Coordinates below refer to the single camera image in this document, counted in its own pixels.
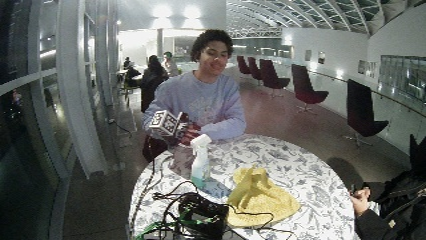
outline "woman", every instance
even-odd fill
[[[151,55],[147,59],[147,68],[143,71],[143,76],[141,80],[141,89],[142,89],[142,102],[141,102],[141,111],[145,112],[147,106],[154,99],[154,92],[158,85],[165,79],[165,69],[161,66],[158,58],[155,55]]]
[[[155,138],[161,137],[150,131],[149,123],[161,110],[167,110],[174,116],[179,112],[187,114],[191,124],[180,139],[183,144],[200,134],[218,140],[243,133],[246,122],[239,87],[231,77],[222,74],[231,52],[232,43],[224,31],[210,29],[200,33],[190,52],[198,69],[161,84],[142,117],[142,127]]]

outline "black bag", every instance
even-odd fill
[[[167,144],[163,140],[155,139],[146,135],[145,142],[143,142],[143,149],[142,149],[142,155],[150,163],[154,158],[165,151],[167,150]]]
[[[226,205],[210,202],[198,193],[187,193],[178,205],[182,216],[180,225],[195,236],[203,239],[220,240],[228,208]]]
[[[385,222],[395,223],[392,231],[399,236],[396,239],[421,239],[426,233],[424,177],[413,175],[411,171],[403,172],[385,183],[376,202],[380,205],[380,217]]]

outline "floral tablecloth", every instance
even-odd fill
[[[248,168],[255,164],[266,169],[267,176],[275,185],[282,187],[300,203],[300,208],[294,215],[267,225],[274,229],[291,231],[294,234],[272,230],[256,232],[251,229],[232,229],[226,232],[223,239],[347,240],[354,238],[354,213],[347,190],[332,169],[314,154],[279,139],[251,134],[214,141],[207,147],[211,179],[199,190],[204,198],[215,203],[224,203],[235,186],[234,170],[242,167]],[[133,236],[137,236],[150,223],[162,219],[163,209],[170,200],[153,200],[151,194],[169,193],[179,183],[190,179],[190,162],[183,160],[190,155],[190,149],[174,154],[166,151],[157,157],[154,166],[150,163],[141,173],[133,190],[129,211]],[[190,184],[182,184],[175,193],[188,191],[194,192],[194,187]]]

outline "yellow cloth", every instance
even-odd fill
[[[275,222],[291,216],[300,205],[294,197],[267,178],[264,168],[239,168],[232,176],[236,184],[227,204],[236,213],[271,213]],[[228,208],[227,223],[234,227],[263,225],[271,219],[270,214],[235,214]]]

